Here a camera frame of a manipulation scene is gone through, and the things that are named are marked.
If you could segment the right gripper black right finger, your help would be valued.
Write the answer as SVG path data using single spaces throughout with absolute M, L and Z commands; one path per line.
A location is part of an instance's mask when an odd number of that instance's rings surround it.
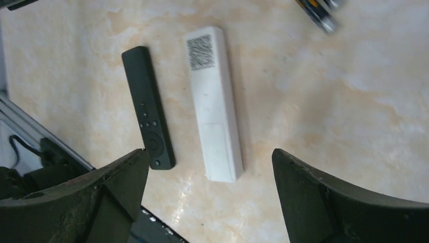
M 272 153 L 291 242 L 428 242 L 428 204 L 351 184 L 283 149 Z

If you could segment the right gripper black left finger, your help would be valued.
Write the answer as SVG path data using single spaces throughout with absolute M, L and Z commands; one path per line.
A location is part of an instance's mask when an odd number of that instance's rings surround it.
M 140 213 L 148 152 L 20 199 L 1 201 L 1 242 L 127 242 Z

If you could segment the black TV remote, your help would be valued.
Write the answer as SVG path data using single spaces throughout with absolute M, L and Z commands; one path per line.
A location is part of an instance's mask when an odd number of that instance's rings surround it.
M 150 167 L 171 170 L 176 159 L 149 48 L 137 46 L 121 57 Z

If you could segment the white air conditioner remote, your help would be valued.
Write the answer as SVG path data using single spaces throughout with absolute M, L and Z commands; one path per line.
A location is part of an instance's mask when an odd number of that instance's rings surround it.
M 206 177 L 234 183 L 244 168 L 223 31 L 188 33 L 185 47 Z

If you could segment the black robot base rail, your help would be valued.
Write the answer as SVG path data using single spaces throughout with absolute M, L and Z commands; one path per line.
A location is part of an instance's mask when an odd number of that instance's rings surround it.
M 16 130 L 8 141 L 17 158 L 10 168 L 1 167 L 1 201 L 20 199 L 96 170 L 7 97 L 1 97 L 1 120 Z M 184 241 L 141 205 L 127 242 Z

